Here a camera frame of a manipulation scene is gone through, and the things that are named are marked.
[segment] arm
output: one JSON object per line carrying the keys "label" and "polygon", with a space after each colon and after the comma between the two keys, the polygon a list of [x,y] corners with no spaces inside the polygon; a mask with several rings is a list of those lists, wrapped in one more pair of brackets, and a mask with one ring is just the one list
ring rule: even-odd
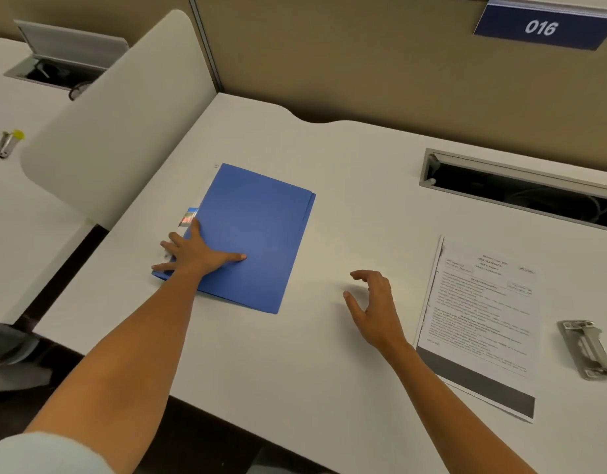
{"label": "arm", "polygon": [[345,302],[359,331],[394,369],[442,461],[451,474],[534,474],[429,369],[405,339],[389,280],[376,271],[354,271],[369,285],[369,306],[363,311],[345,292]]}
{"label": "arm", "polygon": [[172,277],[102,339],[42,407],[26,432],[72,438],[101,454],[117,474],[134,471],[161,421],[201,278],[244,254],[212,251],[192,221],[191,239],[161,241]]}

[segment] blue sign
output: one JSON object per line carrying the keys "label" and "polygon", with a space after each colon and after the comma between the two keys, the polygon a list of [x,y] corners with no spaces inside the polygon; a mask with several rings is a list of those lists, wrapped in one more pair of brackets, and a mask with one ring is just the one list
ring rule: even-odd
{"label": "blue sign", "polygon": [[475,35],[597,50],[607,37],[607,13],[490,0]]}

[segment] paper document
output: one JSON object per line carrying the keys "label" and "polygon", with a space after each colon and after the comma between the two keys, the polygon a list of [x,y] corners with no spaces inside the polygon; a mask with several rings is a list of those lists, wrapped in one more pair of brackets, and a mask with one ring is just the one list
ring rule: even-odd
{"label": "paper document", "polygon": [[442,380],[533,422],[537,273],[442,237],[414,346]]}

